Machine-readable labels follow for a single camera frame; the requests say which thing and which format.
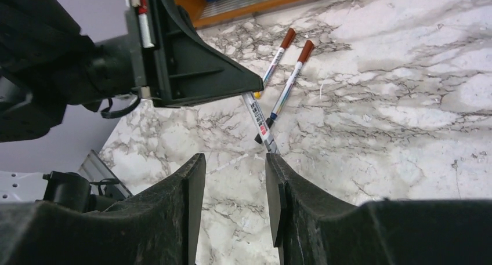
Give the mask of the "white marker black tip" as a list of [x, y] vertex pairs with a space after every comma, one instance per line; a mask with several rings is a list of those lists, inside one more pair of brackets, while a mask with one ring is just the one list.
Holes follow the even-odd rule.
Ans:
[[276, 103], [274, 104], [274, 106], [270, 112], [270, 116], [266, 119], [266, 122], [267, 122], [267, 125], [269, 128], [272, 127], [276, 118], [280, 114], [282, 107], [287, 102], [289, 94], [290, 94], [292, 88], [294, 87], [295, 81], [296, 81], [302, 67], [304, 66], [304, 64], [300, 63], [300, 62], [296, 62], [295, 66], [294, 66], [294, 70], [292, 71], [291, 75], [287, 79], [287, 82], [285, 83], [283, 91], [279, 95]]

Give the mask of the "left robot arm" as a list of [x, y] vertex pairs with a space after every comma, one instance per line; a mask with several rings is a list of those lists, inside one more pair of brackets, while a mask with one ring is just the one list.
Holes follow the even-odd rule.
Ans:
[[179, 108], [263, 89], [174, 0], [129, 3], [127, 34], [95, 43], [57, 0], [1, 0], [1, 142], [45, 136], [69, 105], [115, 119], [143, 99]]

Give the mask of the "brown pen cap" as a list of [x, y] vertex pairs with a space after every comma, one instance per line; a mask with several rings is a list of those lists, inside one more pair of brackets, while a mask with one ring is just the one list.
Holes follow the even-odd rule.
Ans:
[[300, 62], [300, 63], [306, 63], [306, 61], [309, 59], [312, 51], [314, 50], [314, 43], [311, 41], [311, 40], [307, 40], [305, 42], [305, 45], [298, 57], [298, 60], [297, 62]]
[[295, 36], [296, 36], [295, 30], [292, 28], [289, 28], [287, 30], [287, 33], [286, 33], [280, 47], [283, 48], [284, 50], [286, 50], [290, 46], [292, 41], [294, 40]]

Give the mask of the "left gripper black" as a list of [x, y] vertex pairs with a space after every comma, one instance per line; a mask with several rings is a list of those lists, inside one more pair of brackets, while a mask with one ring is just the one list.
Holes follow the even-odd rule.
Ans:
[[148, 1], [125, 12], [126, 35], [96, 44], [88, 67], [96, 90], [85, 108], [128, 93], [179, 108], [263, 90], [258, 74], [203, 41], [174, 0]]

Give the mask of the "white pen green end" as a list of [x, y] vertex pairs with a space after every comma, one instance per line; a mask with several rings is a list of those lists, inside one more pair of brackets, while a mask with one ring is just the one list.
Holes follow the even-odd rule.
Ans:
[[267, 125], [266, 119], [254, 94], [252, 92], [245, 92], [242, 94], [242, 98], [252, 119], [254, 120], [256, 130], [263, 141], [263, 145], [269, 153], [279, 154], [280, 151], [278, 146], [273, 135], [270, 133], [270, 128]]

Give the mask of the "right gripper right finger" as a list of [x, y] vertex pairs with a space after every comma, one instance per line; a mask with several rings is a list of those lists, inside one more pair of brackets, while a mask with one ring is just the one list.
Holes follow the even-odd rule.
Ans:
[[491, 201], [345, 202], [265, 161], [270, 228], [281, 264], [490, 264]]

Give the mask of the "white marker yellow end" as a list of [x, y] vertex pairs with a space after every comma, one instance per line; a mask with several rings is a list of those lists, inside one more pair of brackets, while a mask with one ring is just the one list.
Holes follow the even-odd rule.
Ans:
[[274, 72], [275, 72], [275, 69], [277, 67], [277, 65], [279, 64], [280, 60], [282, 59], [283, 57], [283, 54], [285, 53], [286, 50], [284, 50], [283, 48], [279, 47], [273, 60], [270, 62], [270, 65], [268, 67], [268, 69], [266, 70], [264, 76], [263, 76], [263, 86], [266, 87], [267, 86], [267, 83], [270, 81], [270, 79], [272, 78]]

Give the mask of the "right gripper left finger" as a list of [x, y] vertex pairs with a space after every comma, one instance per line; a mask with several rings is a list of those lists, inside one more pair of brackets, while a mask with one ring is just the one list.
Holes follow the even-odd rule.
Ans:
[[37, 201], [1, 205], [2, 264], [194, 264], [206, 173], [175, 173], [102, 212]]

